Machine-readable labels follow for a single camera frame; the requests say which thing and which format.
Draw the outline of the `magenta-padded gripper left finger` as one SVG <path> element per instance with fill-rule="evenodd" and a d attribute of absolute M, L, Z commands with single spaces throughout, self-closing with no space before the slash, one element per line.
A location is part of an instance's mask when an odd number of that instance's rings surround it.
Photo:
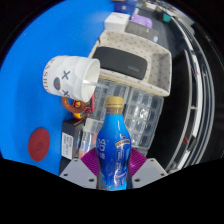
<path fill-rule="evenodd" d="M 99 162 L 96 149 L 87 152 L 81 159 L 73 159 L 61 172 L 60 177 L 78 186 L 96 189 L 98 185 Z"/>

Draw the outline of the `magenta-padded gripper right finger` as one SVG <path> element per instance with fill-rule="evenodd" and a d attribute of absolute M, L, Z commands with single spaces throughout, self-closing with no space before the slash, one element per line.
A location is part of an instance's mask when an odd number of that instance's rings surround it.
<path fill-rule="evenodd" d="M 144 187 L 165 176 L 167 172 L 155 158 L 147 159 L 137 150 L 131 149 L 127 177 L 128 189 Z"/>

